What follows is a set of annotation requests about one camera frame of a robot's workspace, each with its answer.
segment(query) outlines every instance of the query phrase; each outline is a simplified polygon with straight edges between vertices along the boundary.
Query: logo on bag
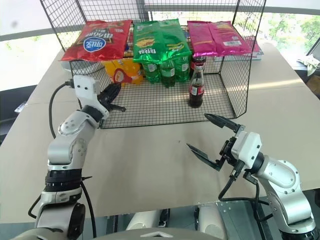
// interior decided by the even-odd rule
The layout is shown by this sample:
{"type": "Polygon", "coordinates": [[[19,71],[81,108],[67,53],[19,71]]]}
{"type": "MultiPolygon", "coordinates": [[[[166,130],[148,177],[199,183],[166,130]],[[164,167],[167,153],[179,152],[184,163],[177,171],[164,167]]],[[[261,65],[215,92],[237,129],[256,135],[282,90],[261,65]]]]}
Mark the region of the logo on bag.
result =
{"type": "Polygon", "coordinates": [[[154,38],[142,38],[140,39],[135,45],[137,45],[139,48],[147,48],[151,47],[153,44],[155,44],[154,38]]]}
{"type": "Polygon", "coordinates": [[[89,53],[99,51],[105,45],[106,40],[96,36],[88,37],[86,40],[83,41],[83,48],[89,53]]]}
{"type": "Polygon", "coordinates": [[[183,42],[179,42],[176,44],[167,44],[166,46],[168,47],[168,50],[172,52],[178,52],[185,47],[183,42]]]}
{"type": "Polygon", "coordinates": [[[85,38],[87,37],[97,37],[104,39],[107,43],[112,43],[113,34],[109,31],[109,28],[97,28],[94,29],[92,32],[89,32],[87,35],[85,35],[85,38]]]}

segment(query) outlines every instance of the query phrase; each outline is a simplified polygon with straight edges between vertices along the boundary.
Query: beige table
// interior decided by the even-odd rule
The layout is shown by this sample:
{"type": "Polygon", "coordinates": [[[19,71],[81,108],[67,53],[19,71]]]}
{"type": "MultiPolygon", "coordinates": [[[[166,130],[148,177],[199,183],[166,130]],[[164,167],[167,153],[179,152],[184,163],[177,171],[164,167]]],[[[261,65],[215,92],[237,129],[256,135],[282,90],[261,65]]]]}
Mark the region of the beige table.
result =
{"type": "MultiPolygon", "coordinates": [[[[320,101],[272,45],[261,47],[265,55],[252,63],[247,113],[236,122],[261,135],[263,153],[298,168],[302,189],[319,188],[320,101]]],[[[52,140],[48,102],[53,88],[68,77],[59,63],[52,64],[0,147],[0,223],[33,220],[27,212],[44,188],[52,140]]],[[[63,89],[53,105],[54,125],[77,108],[73,90],[63,89]]],[[[83,176],[93,176],[86,186],[96,216],[215,201],[231,167],[216,172],[186,143],[214,159],[232,135],[210,122],[97,129],[83,169],[83,176]]],[[[228,193],[253,194],[253,186],[241,177],[228,193]]]]}

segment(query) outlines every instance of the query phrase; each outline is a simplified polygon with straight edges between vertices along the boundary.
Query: black cable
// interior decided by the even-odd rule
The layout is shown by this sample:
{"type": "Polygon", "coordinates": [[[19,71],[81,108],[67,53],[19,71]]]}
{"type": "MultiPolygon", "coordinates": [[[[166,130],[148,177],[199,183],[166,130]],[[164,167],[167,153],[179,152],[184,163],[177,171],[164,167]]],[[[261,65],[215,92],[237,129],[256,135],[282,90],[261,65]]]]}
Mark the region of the black cable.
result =
{"type": "Polygon", "coordinates": [[[32,214],[32,210],[35,208],[35,206],[37,205],[37,203],[40,201],[40,198],[41,198],[41,195],[38,196],[38,198],[34,201],[34,203],[33,203],[33,204],[31,205],[31,207],[29,208],[28,215],[29,215],[30,217],[32,217],[33,219],[36,219],[37,216],[32,214]]]}
{"type": "Polygon", "coordinates": [[[79,98],[78,98],[78,104],[79,104],[80,109],[82,109],[82,105],[81,105],[79,98]]]}
{"type": "MultiPolygon", "coordinates": [[[[221,202],[231,202],[231,201],[255,202],[255,200],[256,200],[255,198],[249,198],[249,197],[227,197],[227,198],[224,198],[224,195],[226,194],[226,192],[228,191],[228,189],[230,188],[230,186],[232,185],[233,182],[234,182],[234,179],[229,178],[229,181],[227,182],[227,184],[225,185],[225,187],[222,189],[222,191],[220,192],[220,194],[218,196],[219,201],[221,201],[221,202]]],[[[258,203],[264,204],[264,205],[269,205],[268,202],[262,201],[260,199],[258,199],[258,203]]]]}
{"type": "Polygon", "coordinates": [[[253,205],[253,216],[257,223],[261,223],[273,217],[273,214],[269,214],[263,218],[259,218],[258,216],[258,202],[259,202],[259,195],[260,195],[260,187],[259,183],[256,182],[255,184],[255,197],[254,197],[254,205],[253,205]]]}
{"type": "Polygon", "coordinates": [[[226,183],[226,185],[224,186],[224,188],[220,192],[220,194],[218,196],[218,199],[221,202],[231,202],[231,201],[250,201],[250,202],[254,202],[253,216],[254,216],[254,219],[255,219],[255,221],[257,223],[260,223],[260,222],[263,222],[263,221],[266,221],[266,220],[272,218],[272,216],[273,216],[272,213],[267,215],[267,216],[265,216],[265,217],[263,217],[263,218],[259,218],[259,216],[258,216],[258,211],[257,211],[258,203],[269,205],[268,202],[262,201],[262,200],[259,199],[260,187],[259,187],[258,181],[255,184],[255,196],[254,196],[254,198],[249,198],[249,197],[228,197],[228,198],[224,198],[224,195],[226,194],[226,192],[228,191],[228,189],[231,187],[232,183],[235,180],[236,180],[236,178],[230,176],[228,182],[226,183]]]}
{"type": "Polygon", "coordinates": [[[96,229],[96,220],[95,220],[94,210],[92,208],[92,203],[83,181],[81,182],[81,187],[83,189],[86,201],[88,202],[88,207],[89,207],[90,216],[91,216],[91,223],[92,223],[92,234],[93,234],[93,238],[95,239],[97,237],[97,229],[96,229]]]}
{"type": "Polygon", "coordinates": [[[57,94],[57,92],[62,89],[64,86],[67,86],[68,84],[65,82],[63,84],[61,84],[60,86],[58,86],[56,88],[56,90],[54,90],[54,92],[52,93],[52,96],[50,98],[50,102],[49,102],[49,127],[50,127],[50,131],[51,131],[51,134],[52,134],[52,137],[55,139],[56,138],[56,134],[55,134],[55,131],[54,131],[54,127],[52,125],[52,104],[54,102],[54,98],[57,94]]]}

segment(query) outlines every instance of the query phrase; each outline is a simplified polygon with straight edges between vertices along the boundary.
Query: plastic bottle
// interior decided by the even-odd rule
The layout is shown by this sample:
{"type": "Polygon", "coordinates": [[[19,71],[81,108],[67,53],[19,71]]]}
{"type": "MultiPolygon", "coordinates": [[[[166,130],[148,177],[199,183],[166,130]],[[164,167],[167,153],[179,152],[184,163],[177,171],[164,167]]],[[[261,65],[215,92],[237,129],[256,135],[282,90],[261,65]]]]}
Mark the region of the plastic bottle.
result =
{"type": "Polygon", "coordinates": [[[166,87],[173,87],[176,84],[175,65],[172,60],[160,64],[161,82],[166,87]]]}
{"type": "Polygon", "coordinates": [[[190,79],[190,57],[182,56],[174,61],[175,80],[177,82],[187,82],[190,79]]]}
{"type": "Polygon", "coordinates": [[[151,83],[159,83],[161,80],[161,73],[159,67],[154,63],[142,64],[145,78],[151,83]]]}
{"type": "Polygon", "coordinates": [[[190,63],[190,78],[192,78],[195,70],[195,66],[203,66],[203,69],[205,69],[205,63],[207,61],[206,56],[197,56],[197,57],[192,57],[191,58],[191,63],[190,63]]]}
{"type": "Polygon", "coordinates": [[[199,108],[203,103],[205,92],[204,66],[195,66],[189,87],[189,105],[192,108],[199,108]]]}

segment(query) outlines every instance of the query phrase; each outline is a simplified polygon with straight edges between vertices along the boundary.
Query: metal wire cage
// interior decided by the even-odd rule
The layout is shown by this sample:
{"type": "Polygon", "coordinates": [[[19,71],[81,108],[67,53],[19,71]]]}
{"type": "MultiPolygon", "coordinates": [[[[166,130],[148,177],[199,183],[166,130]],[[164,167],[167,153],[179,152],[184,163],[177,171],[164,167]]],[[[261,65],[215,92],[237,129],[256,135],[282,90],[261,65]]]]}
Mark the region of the metal wire cage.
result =
{"type": "MultiPolygon", "coordinates": [[[[62,49],[65,51],[79,36],[87,21],[145,21],[179,19],[190,41],[187,21],[231,21],[253,50],[266,0],[40,0],[62,49]]],[[[133,56],[133,28],[130,28],[125,57],[133,56]]],[[[112,111],[101,128],[125,128],[164,124],[202,122],[203,113],[234,119],[247,111],[252,54],[208,57],[205,94],[199,108],[188,106],[188,83],[177,82],[165,88],[160,83],[143,81],[126,84],[114,104],[126,112],[112,111]]],[[[72,75],[88,75],[100,81],[101,90],[111,83],[100,62],[71,61],[72,75]]]]}

